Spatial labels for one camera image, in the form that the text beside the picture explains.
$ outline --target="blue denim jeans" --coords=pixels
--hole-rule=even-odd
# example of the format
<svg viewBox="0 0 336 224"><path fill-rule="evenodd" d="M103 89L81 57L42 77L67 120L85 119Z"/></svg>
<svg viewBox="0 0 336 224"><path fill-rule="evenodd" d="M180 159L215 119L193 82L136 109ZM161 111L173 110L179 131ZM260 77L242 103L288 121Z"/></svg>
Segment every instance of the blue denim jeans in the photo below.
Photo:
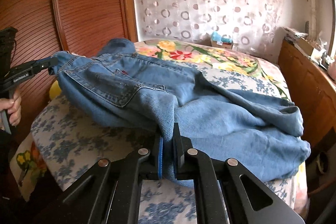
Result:
<svg viewBox="0 0 336 224"><path fill-rule="evenodd" d="M106 127L143 128L163 137L163 176L173 180L172 134L218 160L236 158L261 181L287 178L310 154L302 116L287 100L209 83L196 69L135 52L111 40L97 57L57 52L62 92Z"/></svg>

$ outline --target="finger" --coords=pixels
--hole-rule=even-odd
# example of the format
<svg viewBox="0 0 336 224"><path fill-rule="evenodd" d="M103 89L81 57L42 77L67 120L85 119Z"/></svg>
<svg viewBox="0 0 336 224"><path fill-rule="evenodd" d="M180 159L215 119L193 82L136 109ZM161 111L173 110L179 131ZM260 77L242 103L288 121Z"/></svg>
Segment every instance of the finger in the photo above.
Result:
<svg viewBox="0 0 336 224"><path fill-rule="evenodd" d="M15 90L15 92L14 92L14 94L13 94L14 101L16 101L19 97L20 97L20 90L17 87L16 90Z"/></svg>
<svg viewBox="0 0 336 224"><path fill-rule="evenodd" d="M17 122L17 120L20 121L20 119L21 119L21 106L19 107L17 112L11 114L11 116L9 117L9 123L13 124L13 123Z"/></svg>
<svg viewBox="0 0 336 224"><path fill-rule="evenodd" d="M0 111L9 109L14 105L14 99L0 98Z"/></svg>
<svg viewBox="0 0 336 224"><path fill-rule="evenodd" d="M17 97L11 108L8 109L8 114L16 112L21 105L21 96Z"/></svg>
<svg viewBox="0 0 336 224"><path fill-rule="evenodd" d="M20 123L21 117L17 119L15 122L13 122L12 126L17 126Z"/></svg>

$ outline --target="wooden cabinet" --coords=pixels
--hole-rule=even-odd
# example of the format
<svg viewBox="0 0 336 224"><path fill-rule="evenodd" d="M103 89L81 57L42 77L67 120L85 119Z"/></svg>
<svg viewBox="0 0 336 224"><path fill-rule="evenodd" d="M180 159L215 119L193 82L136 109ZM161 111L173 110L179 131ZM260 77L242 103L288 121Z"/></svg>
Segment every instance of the wooden cabinet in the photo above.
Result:
<svg viewBox="0 0 336 224"><path fill-rule="evenodd" d="M336 85L326 72L283 41L278 64L303 117L303 139L312 147L336 128Z"/></svg>
<svg viewBox="0 0 336 224"><path fill-rule="evenodd" d="M0 14L0 30L18 29L12 66L61 49L91 57L117 37L137 41L134 0L0 0ZM20 86L18 143L47 105L53 80L45 70Z"/></svg>

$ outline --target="yellow flower print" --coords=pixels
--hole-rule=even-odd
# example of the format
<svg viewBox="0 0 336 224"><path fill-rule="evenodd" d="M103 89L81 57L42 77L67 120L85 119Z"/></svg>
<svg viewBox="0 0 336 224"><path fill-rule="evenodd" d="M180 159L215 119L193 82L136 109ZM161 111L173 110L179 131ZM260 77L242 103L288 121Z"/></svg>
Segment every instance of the yellow flower print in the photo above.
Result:
<svg viewBox="0 0 336 224"><path fill-rule="evenodd" d="M139 54L145 55L145 56L153 56L158 49L157 48L146 48L146 47L140 47L136 50Z"/></svg>
<svg viewBox="0 0 336 224"><path fill-rule="evenodd" d="M247 65L248 65L249 67L254 67L255 62L253 62L253 61L252 61L252 62L248 62Z"/></svg>
<svg viewBox="0 0 336 224"><path fill-rule="evenodd" d="M17 155L16 161L18 161L20 164L23 164L26 160L22 155Z"/></svg>
<svg viewBox="0 0 336 224"><path fill-rule="evenodd" d="M176 62L190 62L190 60L191 59L185 59L185 60L183 60L183 59L167 59L167 60L174 60L174 61L176 61Z"/></svg>
<svg viewBox="0 0 336 224"><path fill-rule="evenodd" d="M172 60L172 58L170 57L170 53L163 51L162 52L162 60Z"/></svg>
<svg viewBox="0 0 336 224"><path fill-rule="evenodd" d="M215 53L217 53L217 54L223 54L223 53L225 53L225 50L216 49Z"/></svg>
<svg viewBox="0 0 336 224"><path fill-rule="evenodd" d="M306 165L303 163L299 166L299 172L306 172Z"/></svg>
<svg viewBox="0 0 336 224"><path fill-rule="evenodd" d="M235 71L235 72L239 72L241 74L247 75L247 73L242 68L237 67L235 64L231 62L213 63L212 66L213 68L216 68L216 69Z"/></svg>
<svg viewBox="0 0 336 224"><path fill-rule="evenodd" d="M270 80L270 81L274 80L273 76L270 76L270 75L265 75L265 79Z"/></svg>
<svg viewBox="0 0 336 224"><path fill-rule="evenodd" d="M220 54L217 54L215 52L212 54L212 56L217 57L217 58L222 58L222 56Z"/></svg>
<svg viewBox="0 0 336 224"><path fill-rule="evenodd" d="M237 60L237 59L235 59L234 57L231 57L231 56L227 57L227 59L231 60L231 61L236 61Z"/></svg>
<svg viewBox="0 0 336 224"><path fill-rule="evenodd" d="M192 60L191 62L194 62L194 63L203 63L203 62L208 62L210 63L211 62L211 57L206 55L206 54L199 54L199 55L196 55Z"/></svg>
<svg viewBox="0 0 336 224"><path fill-rule="evenodd" d="M160 41L158 44L160 49L173 52L175 50L175 43L173 41Z"/></svg>
<svg viewBox="0 0 336 224"><path fill-rule="evenodd" d="M25 152L25 158L26 158L26 161L30 160L30 151L26 151Z"/></svg>

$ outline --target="blue floral pattern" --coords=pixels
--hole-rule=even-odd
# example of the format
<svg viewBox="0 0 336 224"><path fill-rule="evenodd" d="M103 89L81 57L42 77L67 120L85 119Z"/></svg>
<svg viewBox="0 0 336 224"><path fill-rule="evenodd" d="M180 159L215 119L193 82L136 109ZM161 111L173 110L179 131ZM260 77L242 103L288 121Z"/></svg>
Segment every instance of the blue floral pattern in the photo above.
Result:
<svg viewBox="0 0 336 224"><path fill-rule="evenodd" d="M250 90L280 97L278 89L266 80L191 63L178 64L200 70L207 80L226 89ZM140 148L148 138L144 130L100 127L84 112L71 106L64 95L45 107L35 119L31 133L63 190L98 159L120 160ZM295 177L270 181L266 185L293 208ZM165 179L144 181L140 201L139 224L197 223L193 189Z"/></svg>

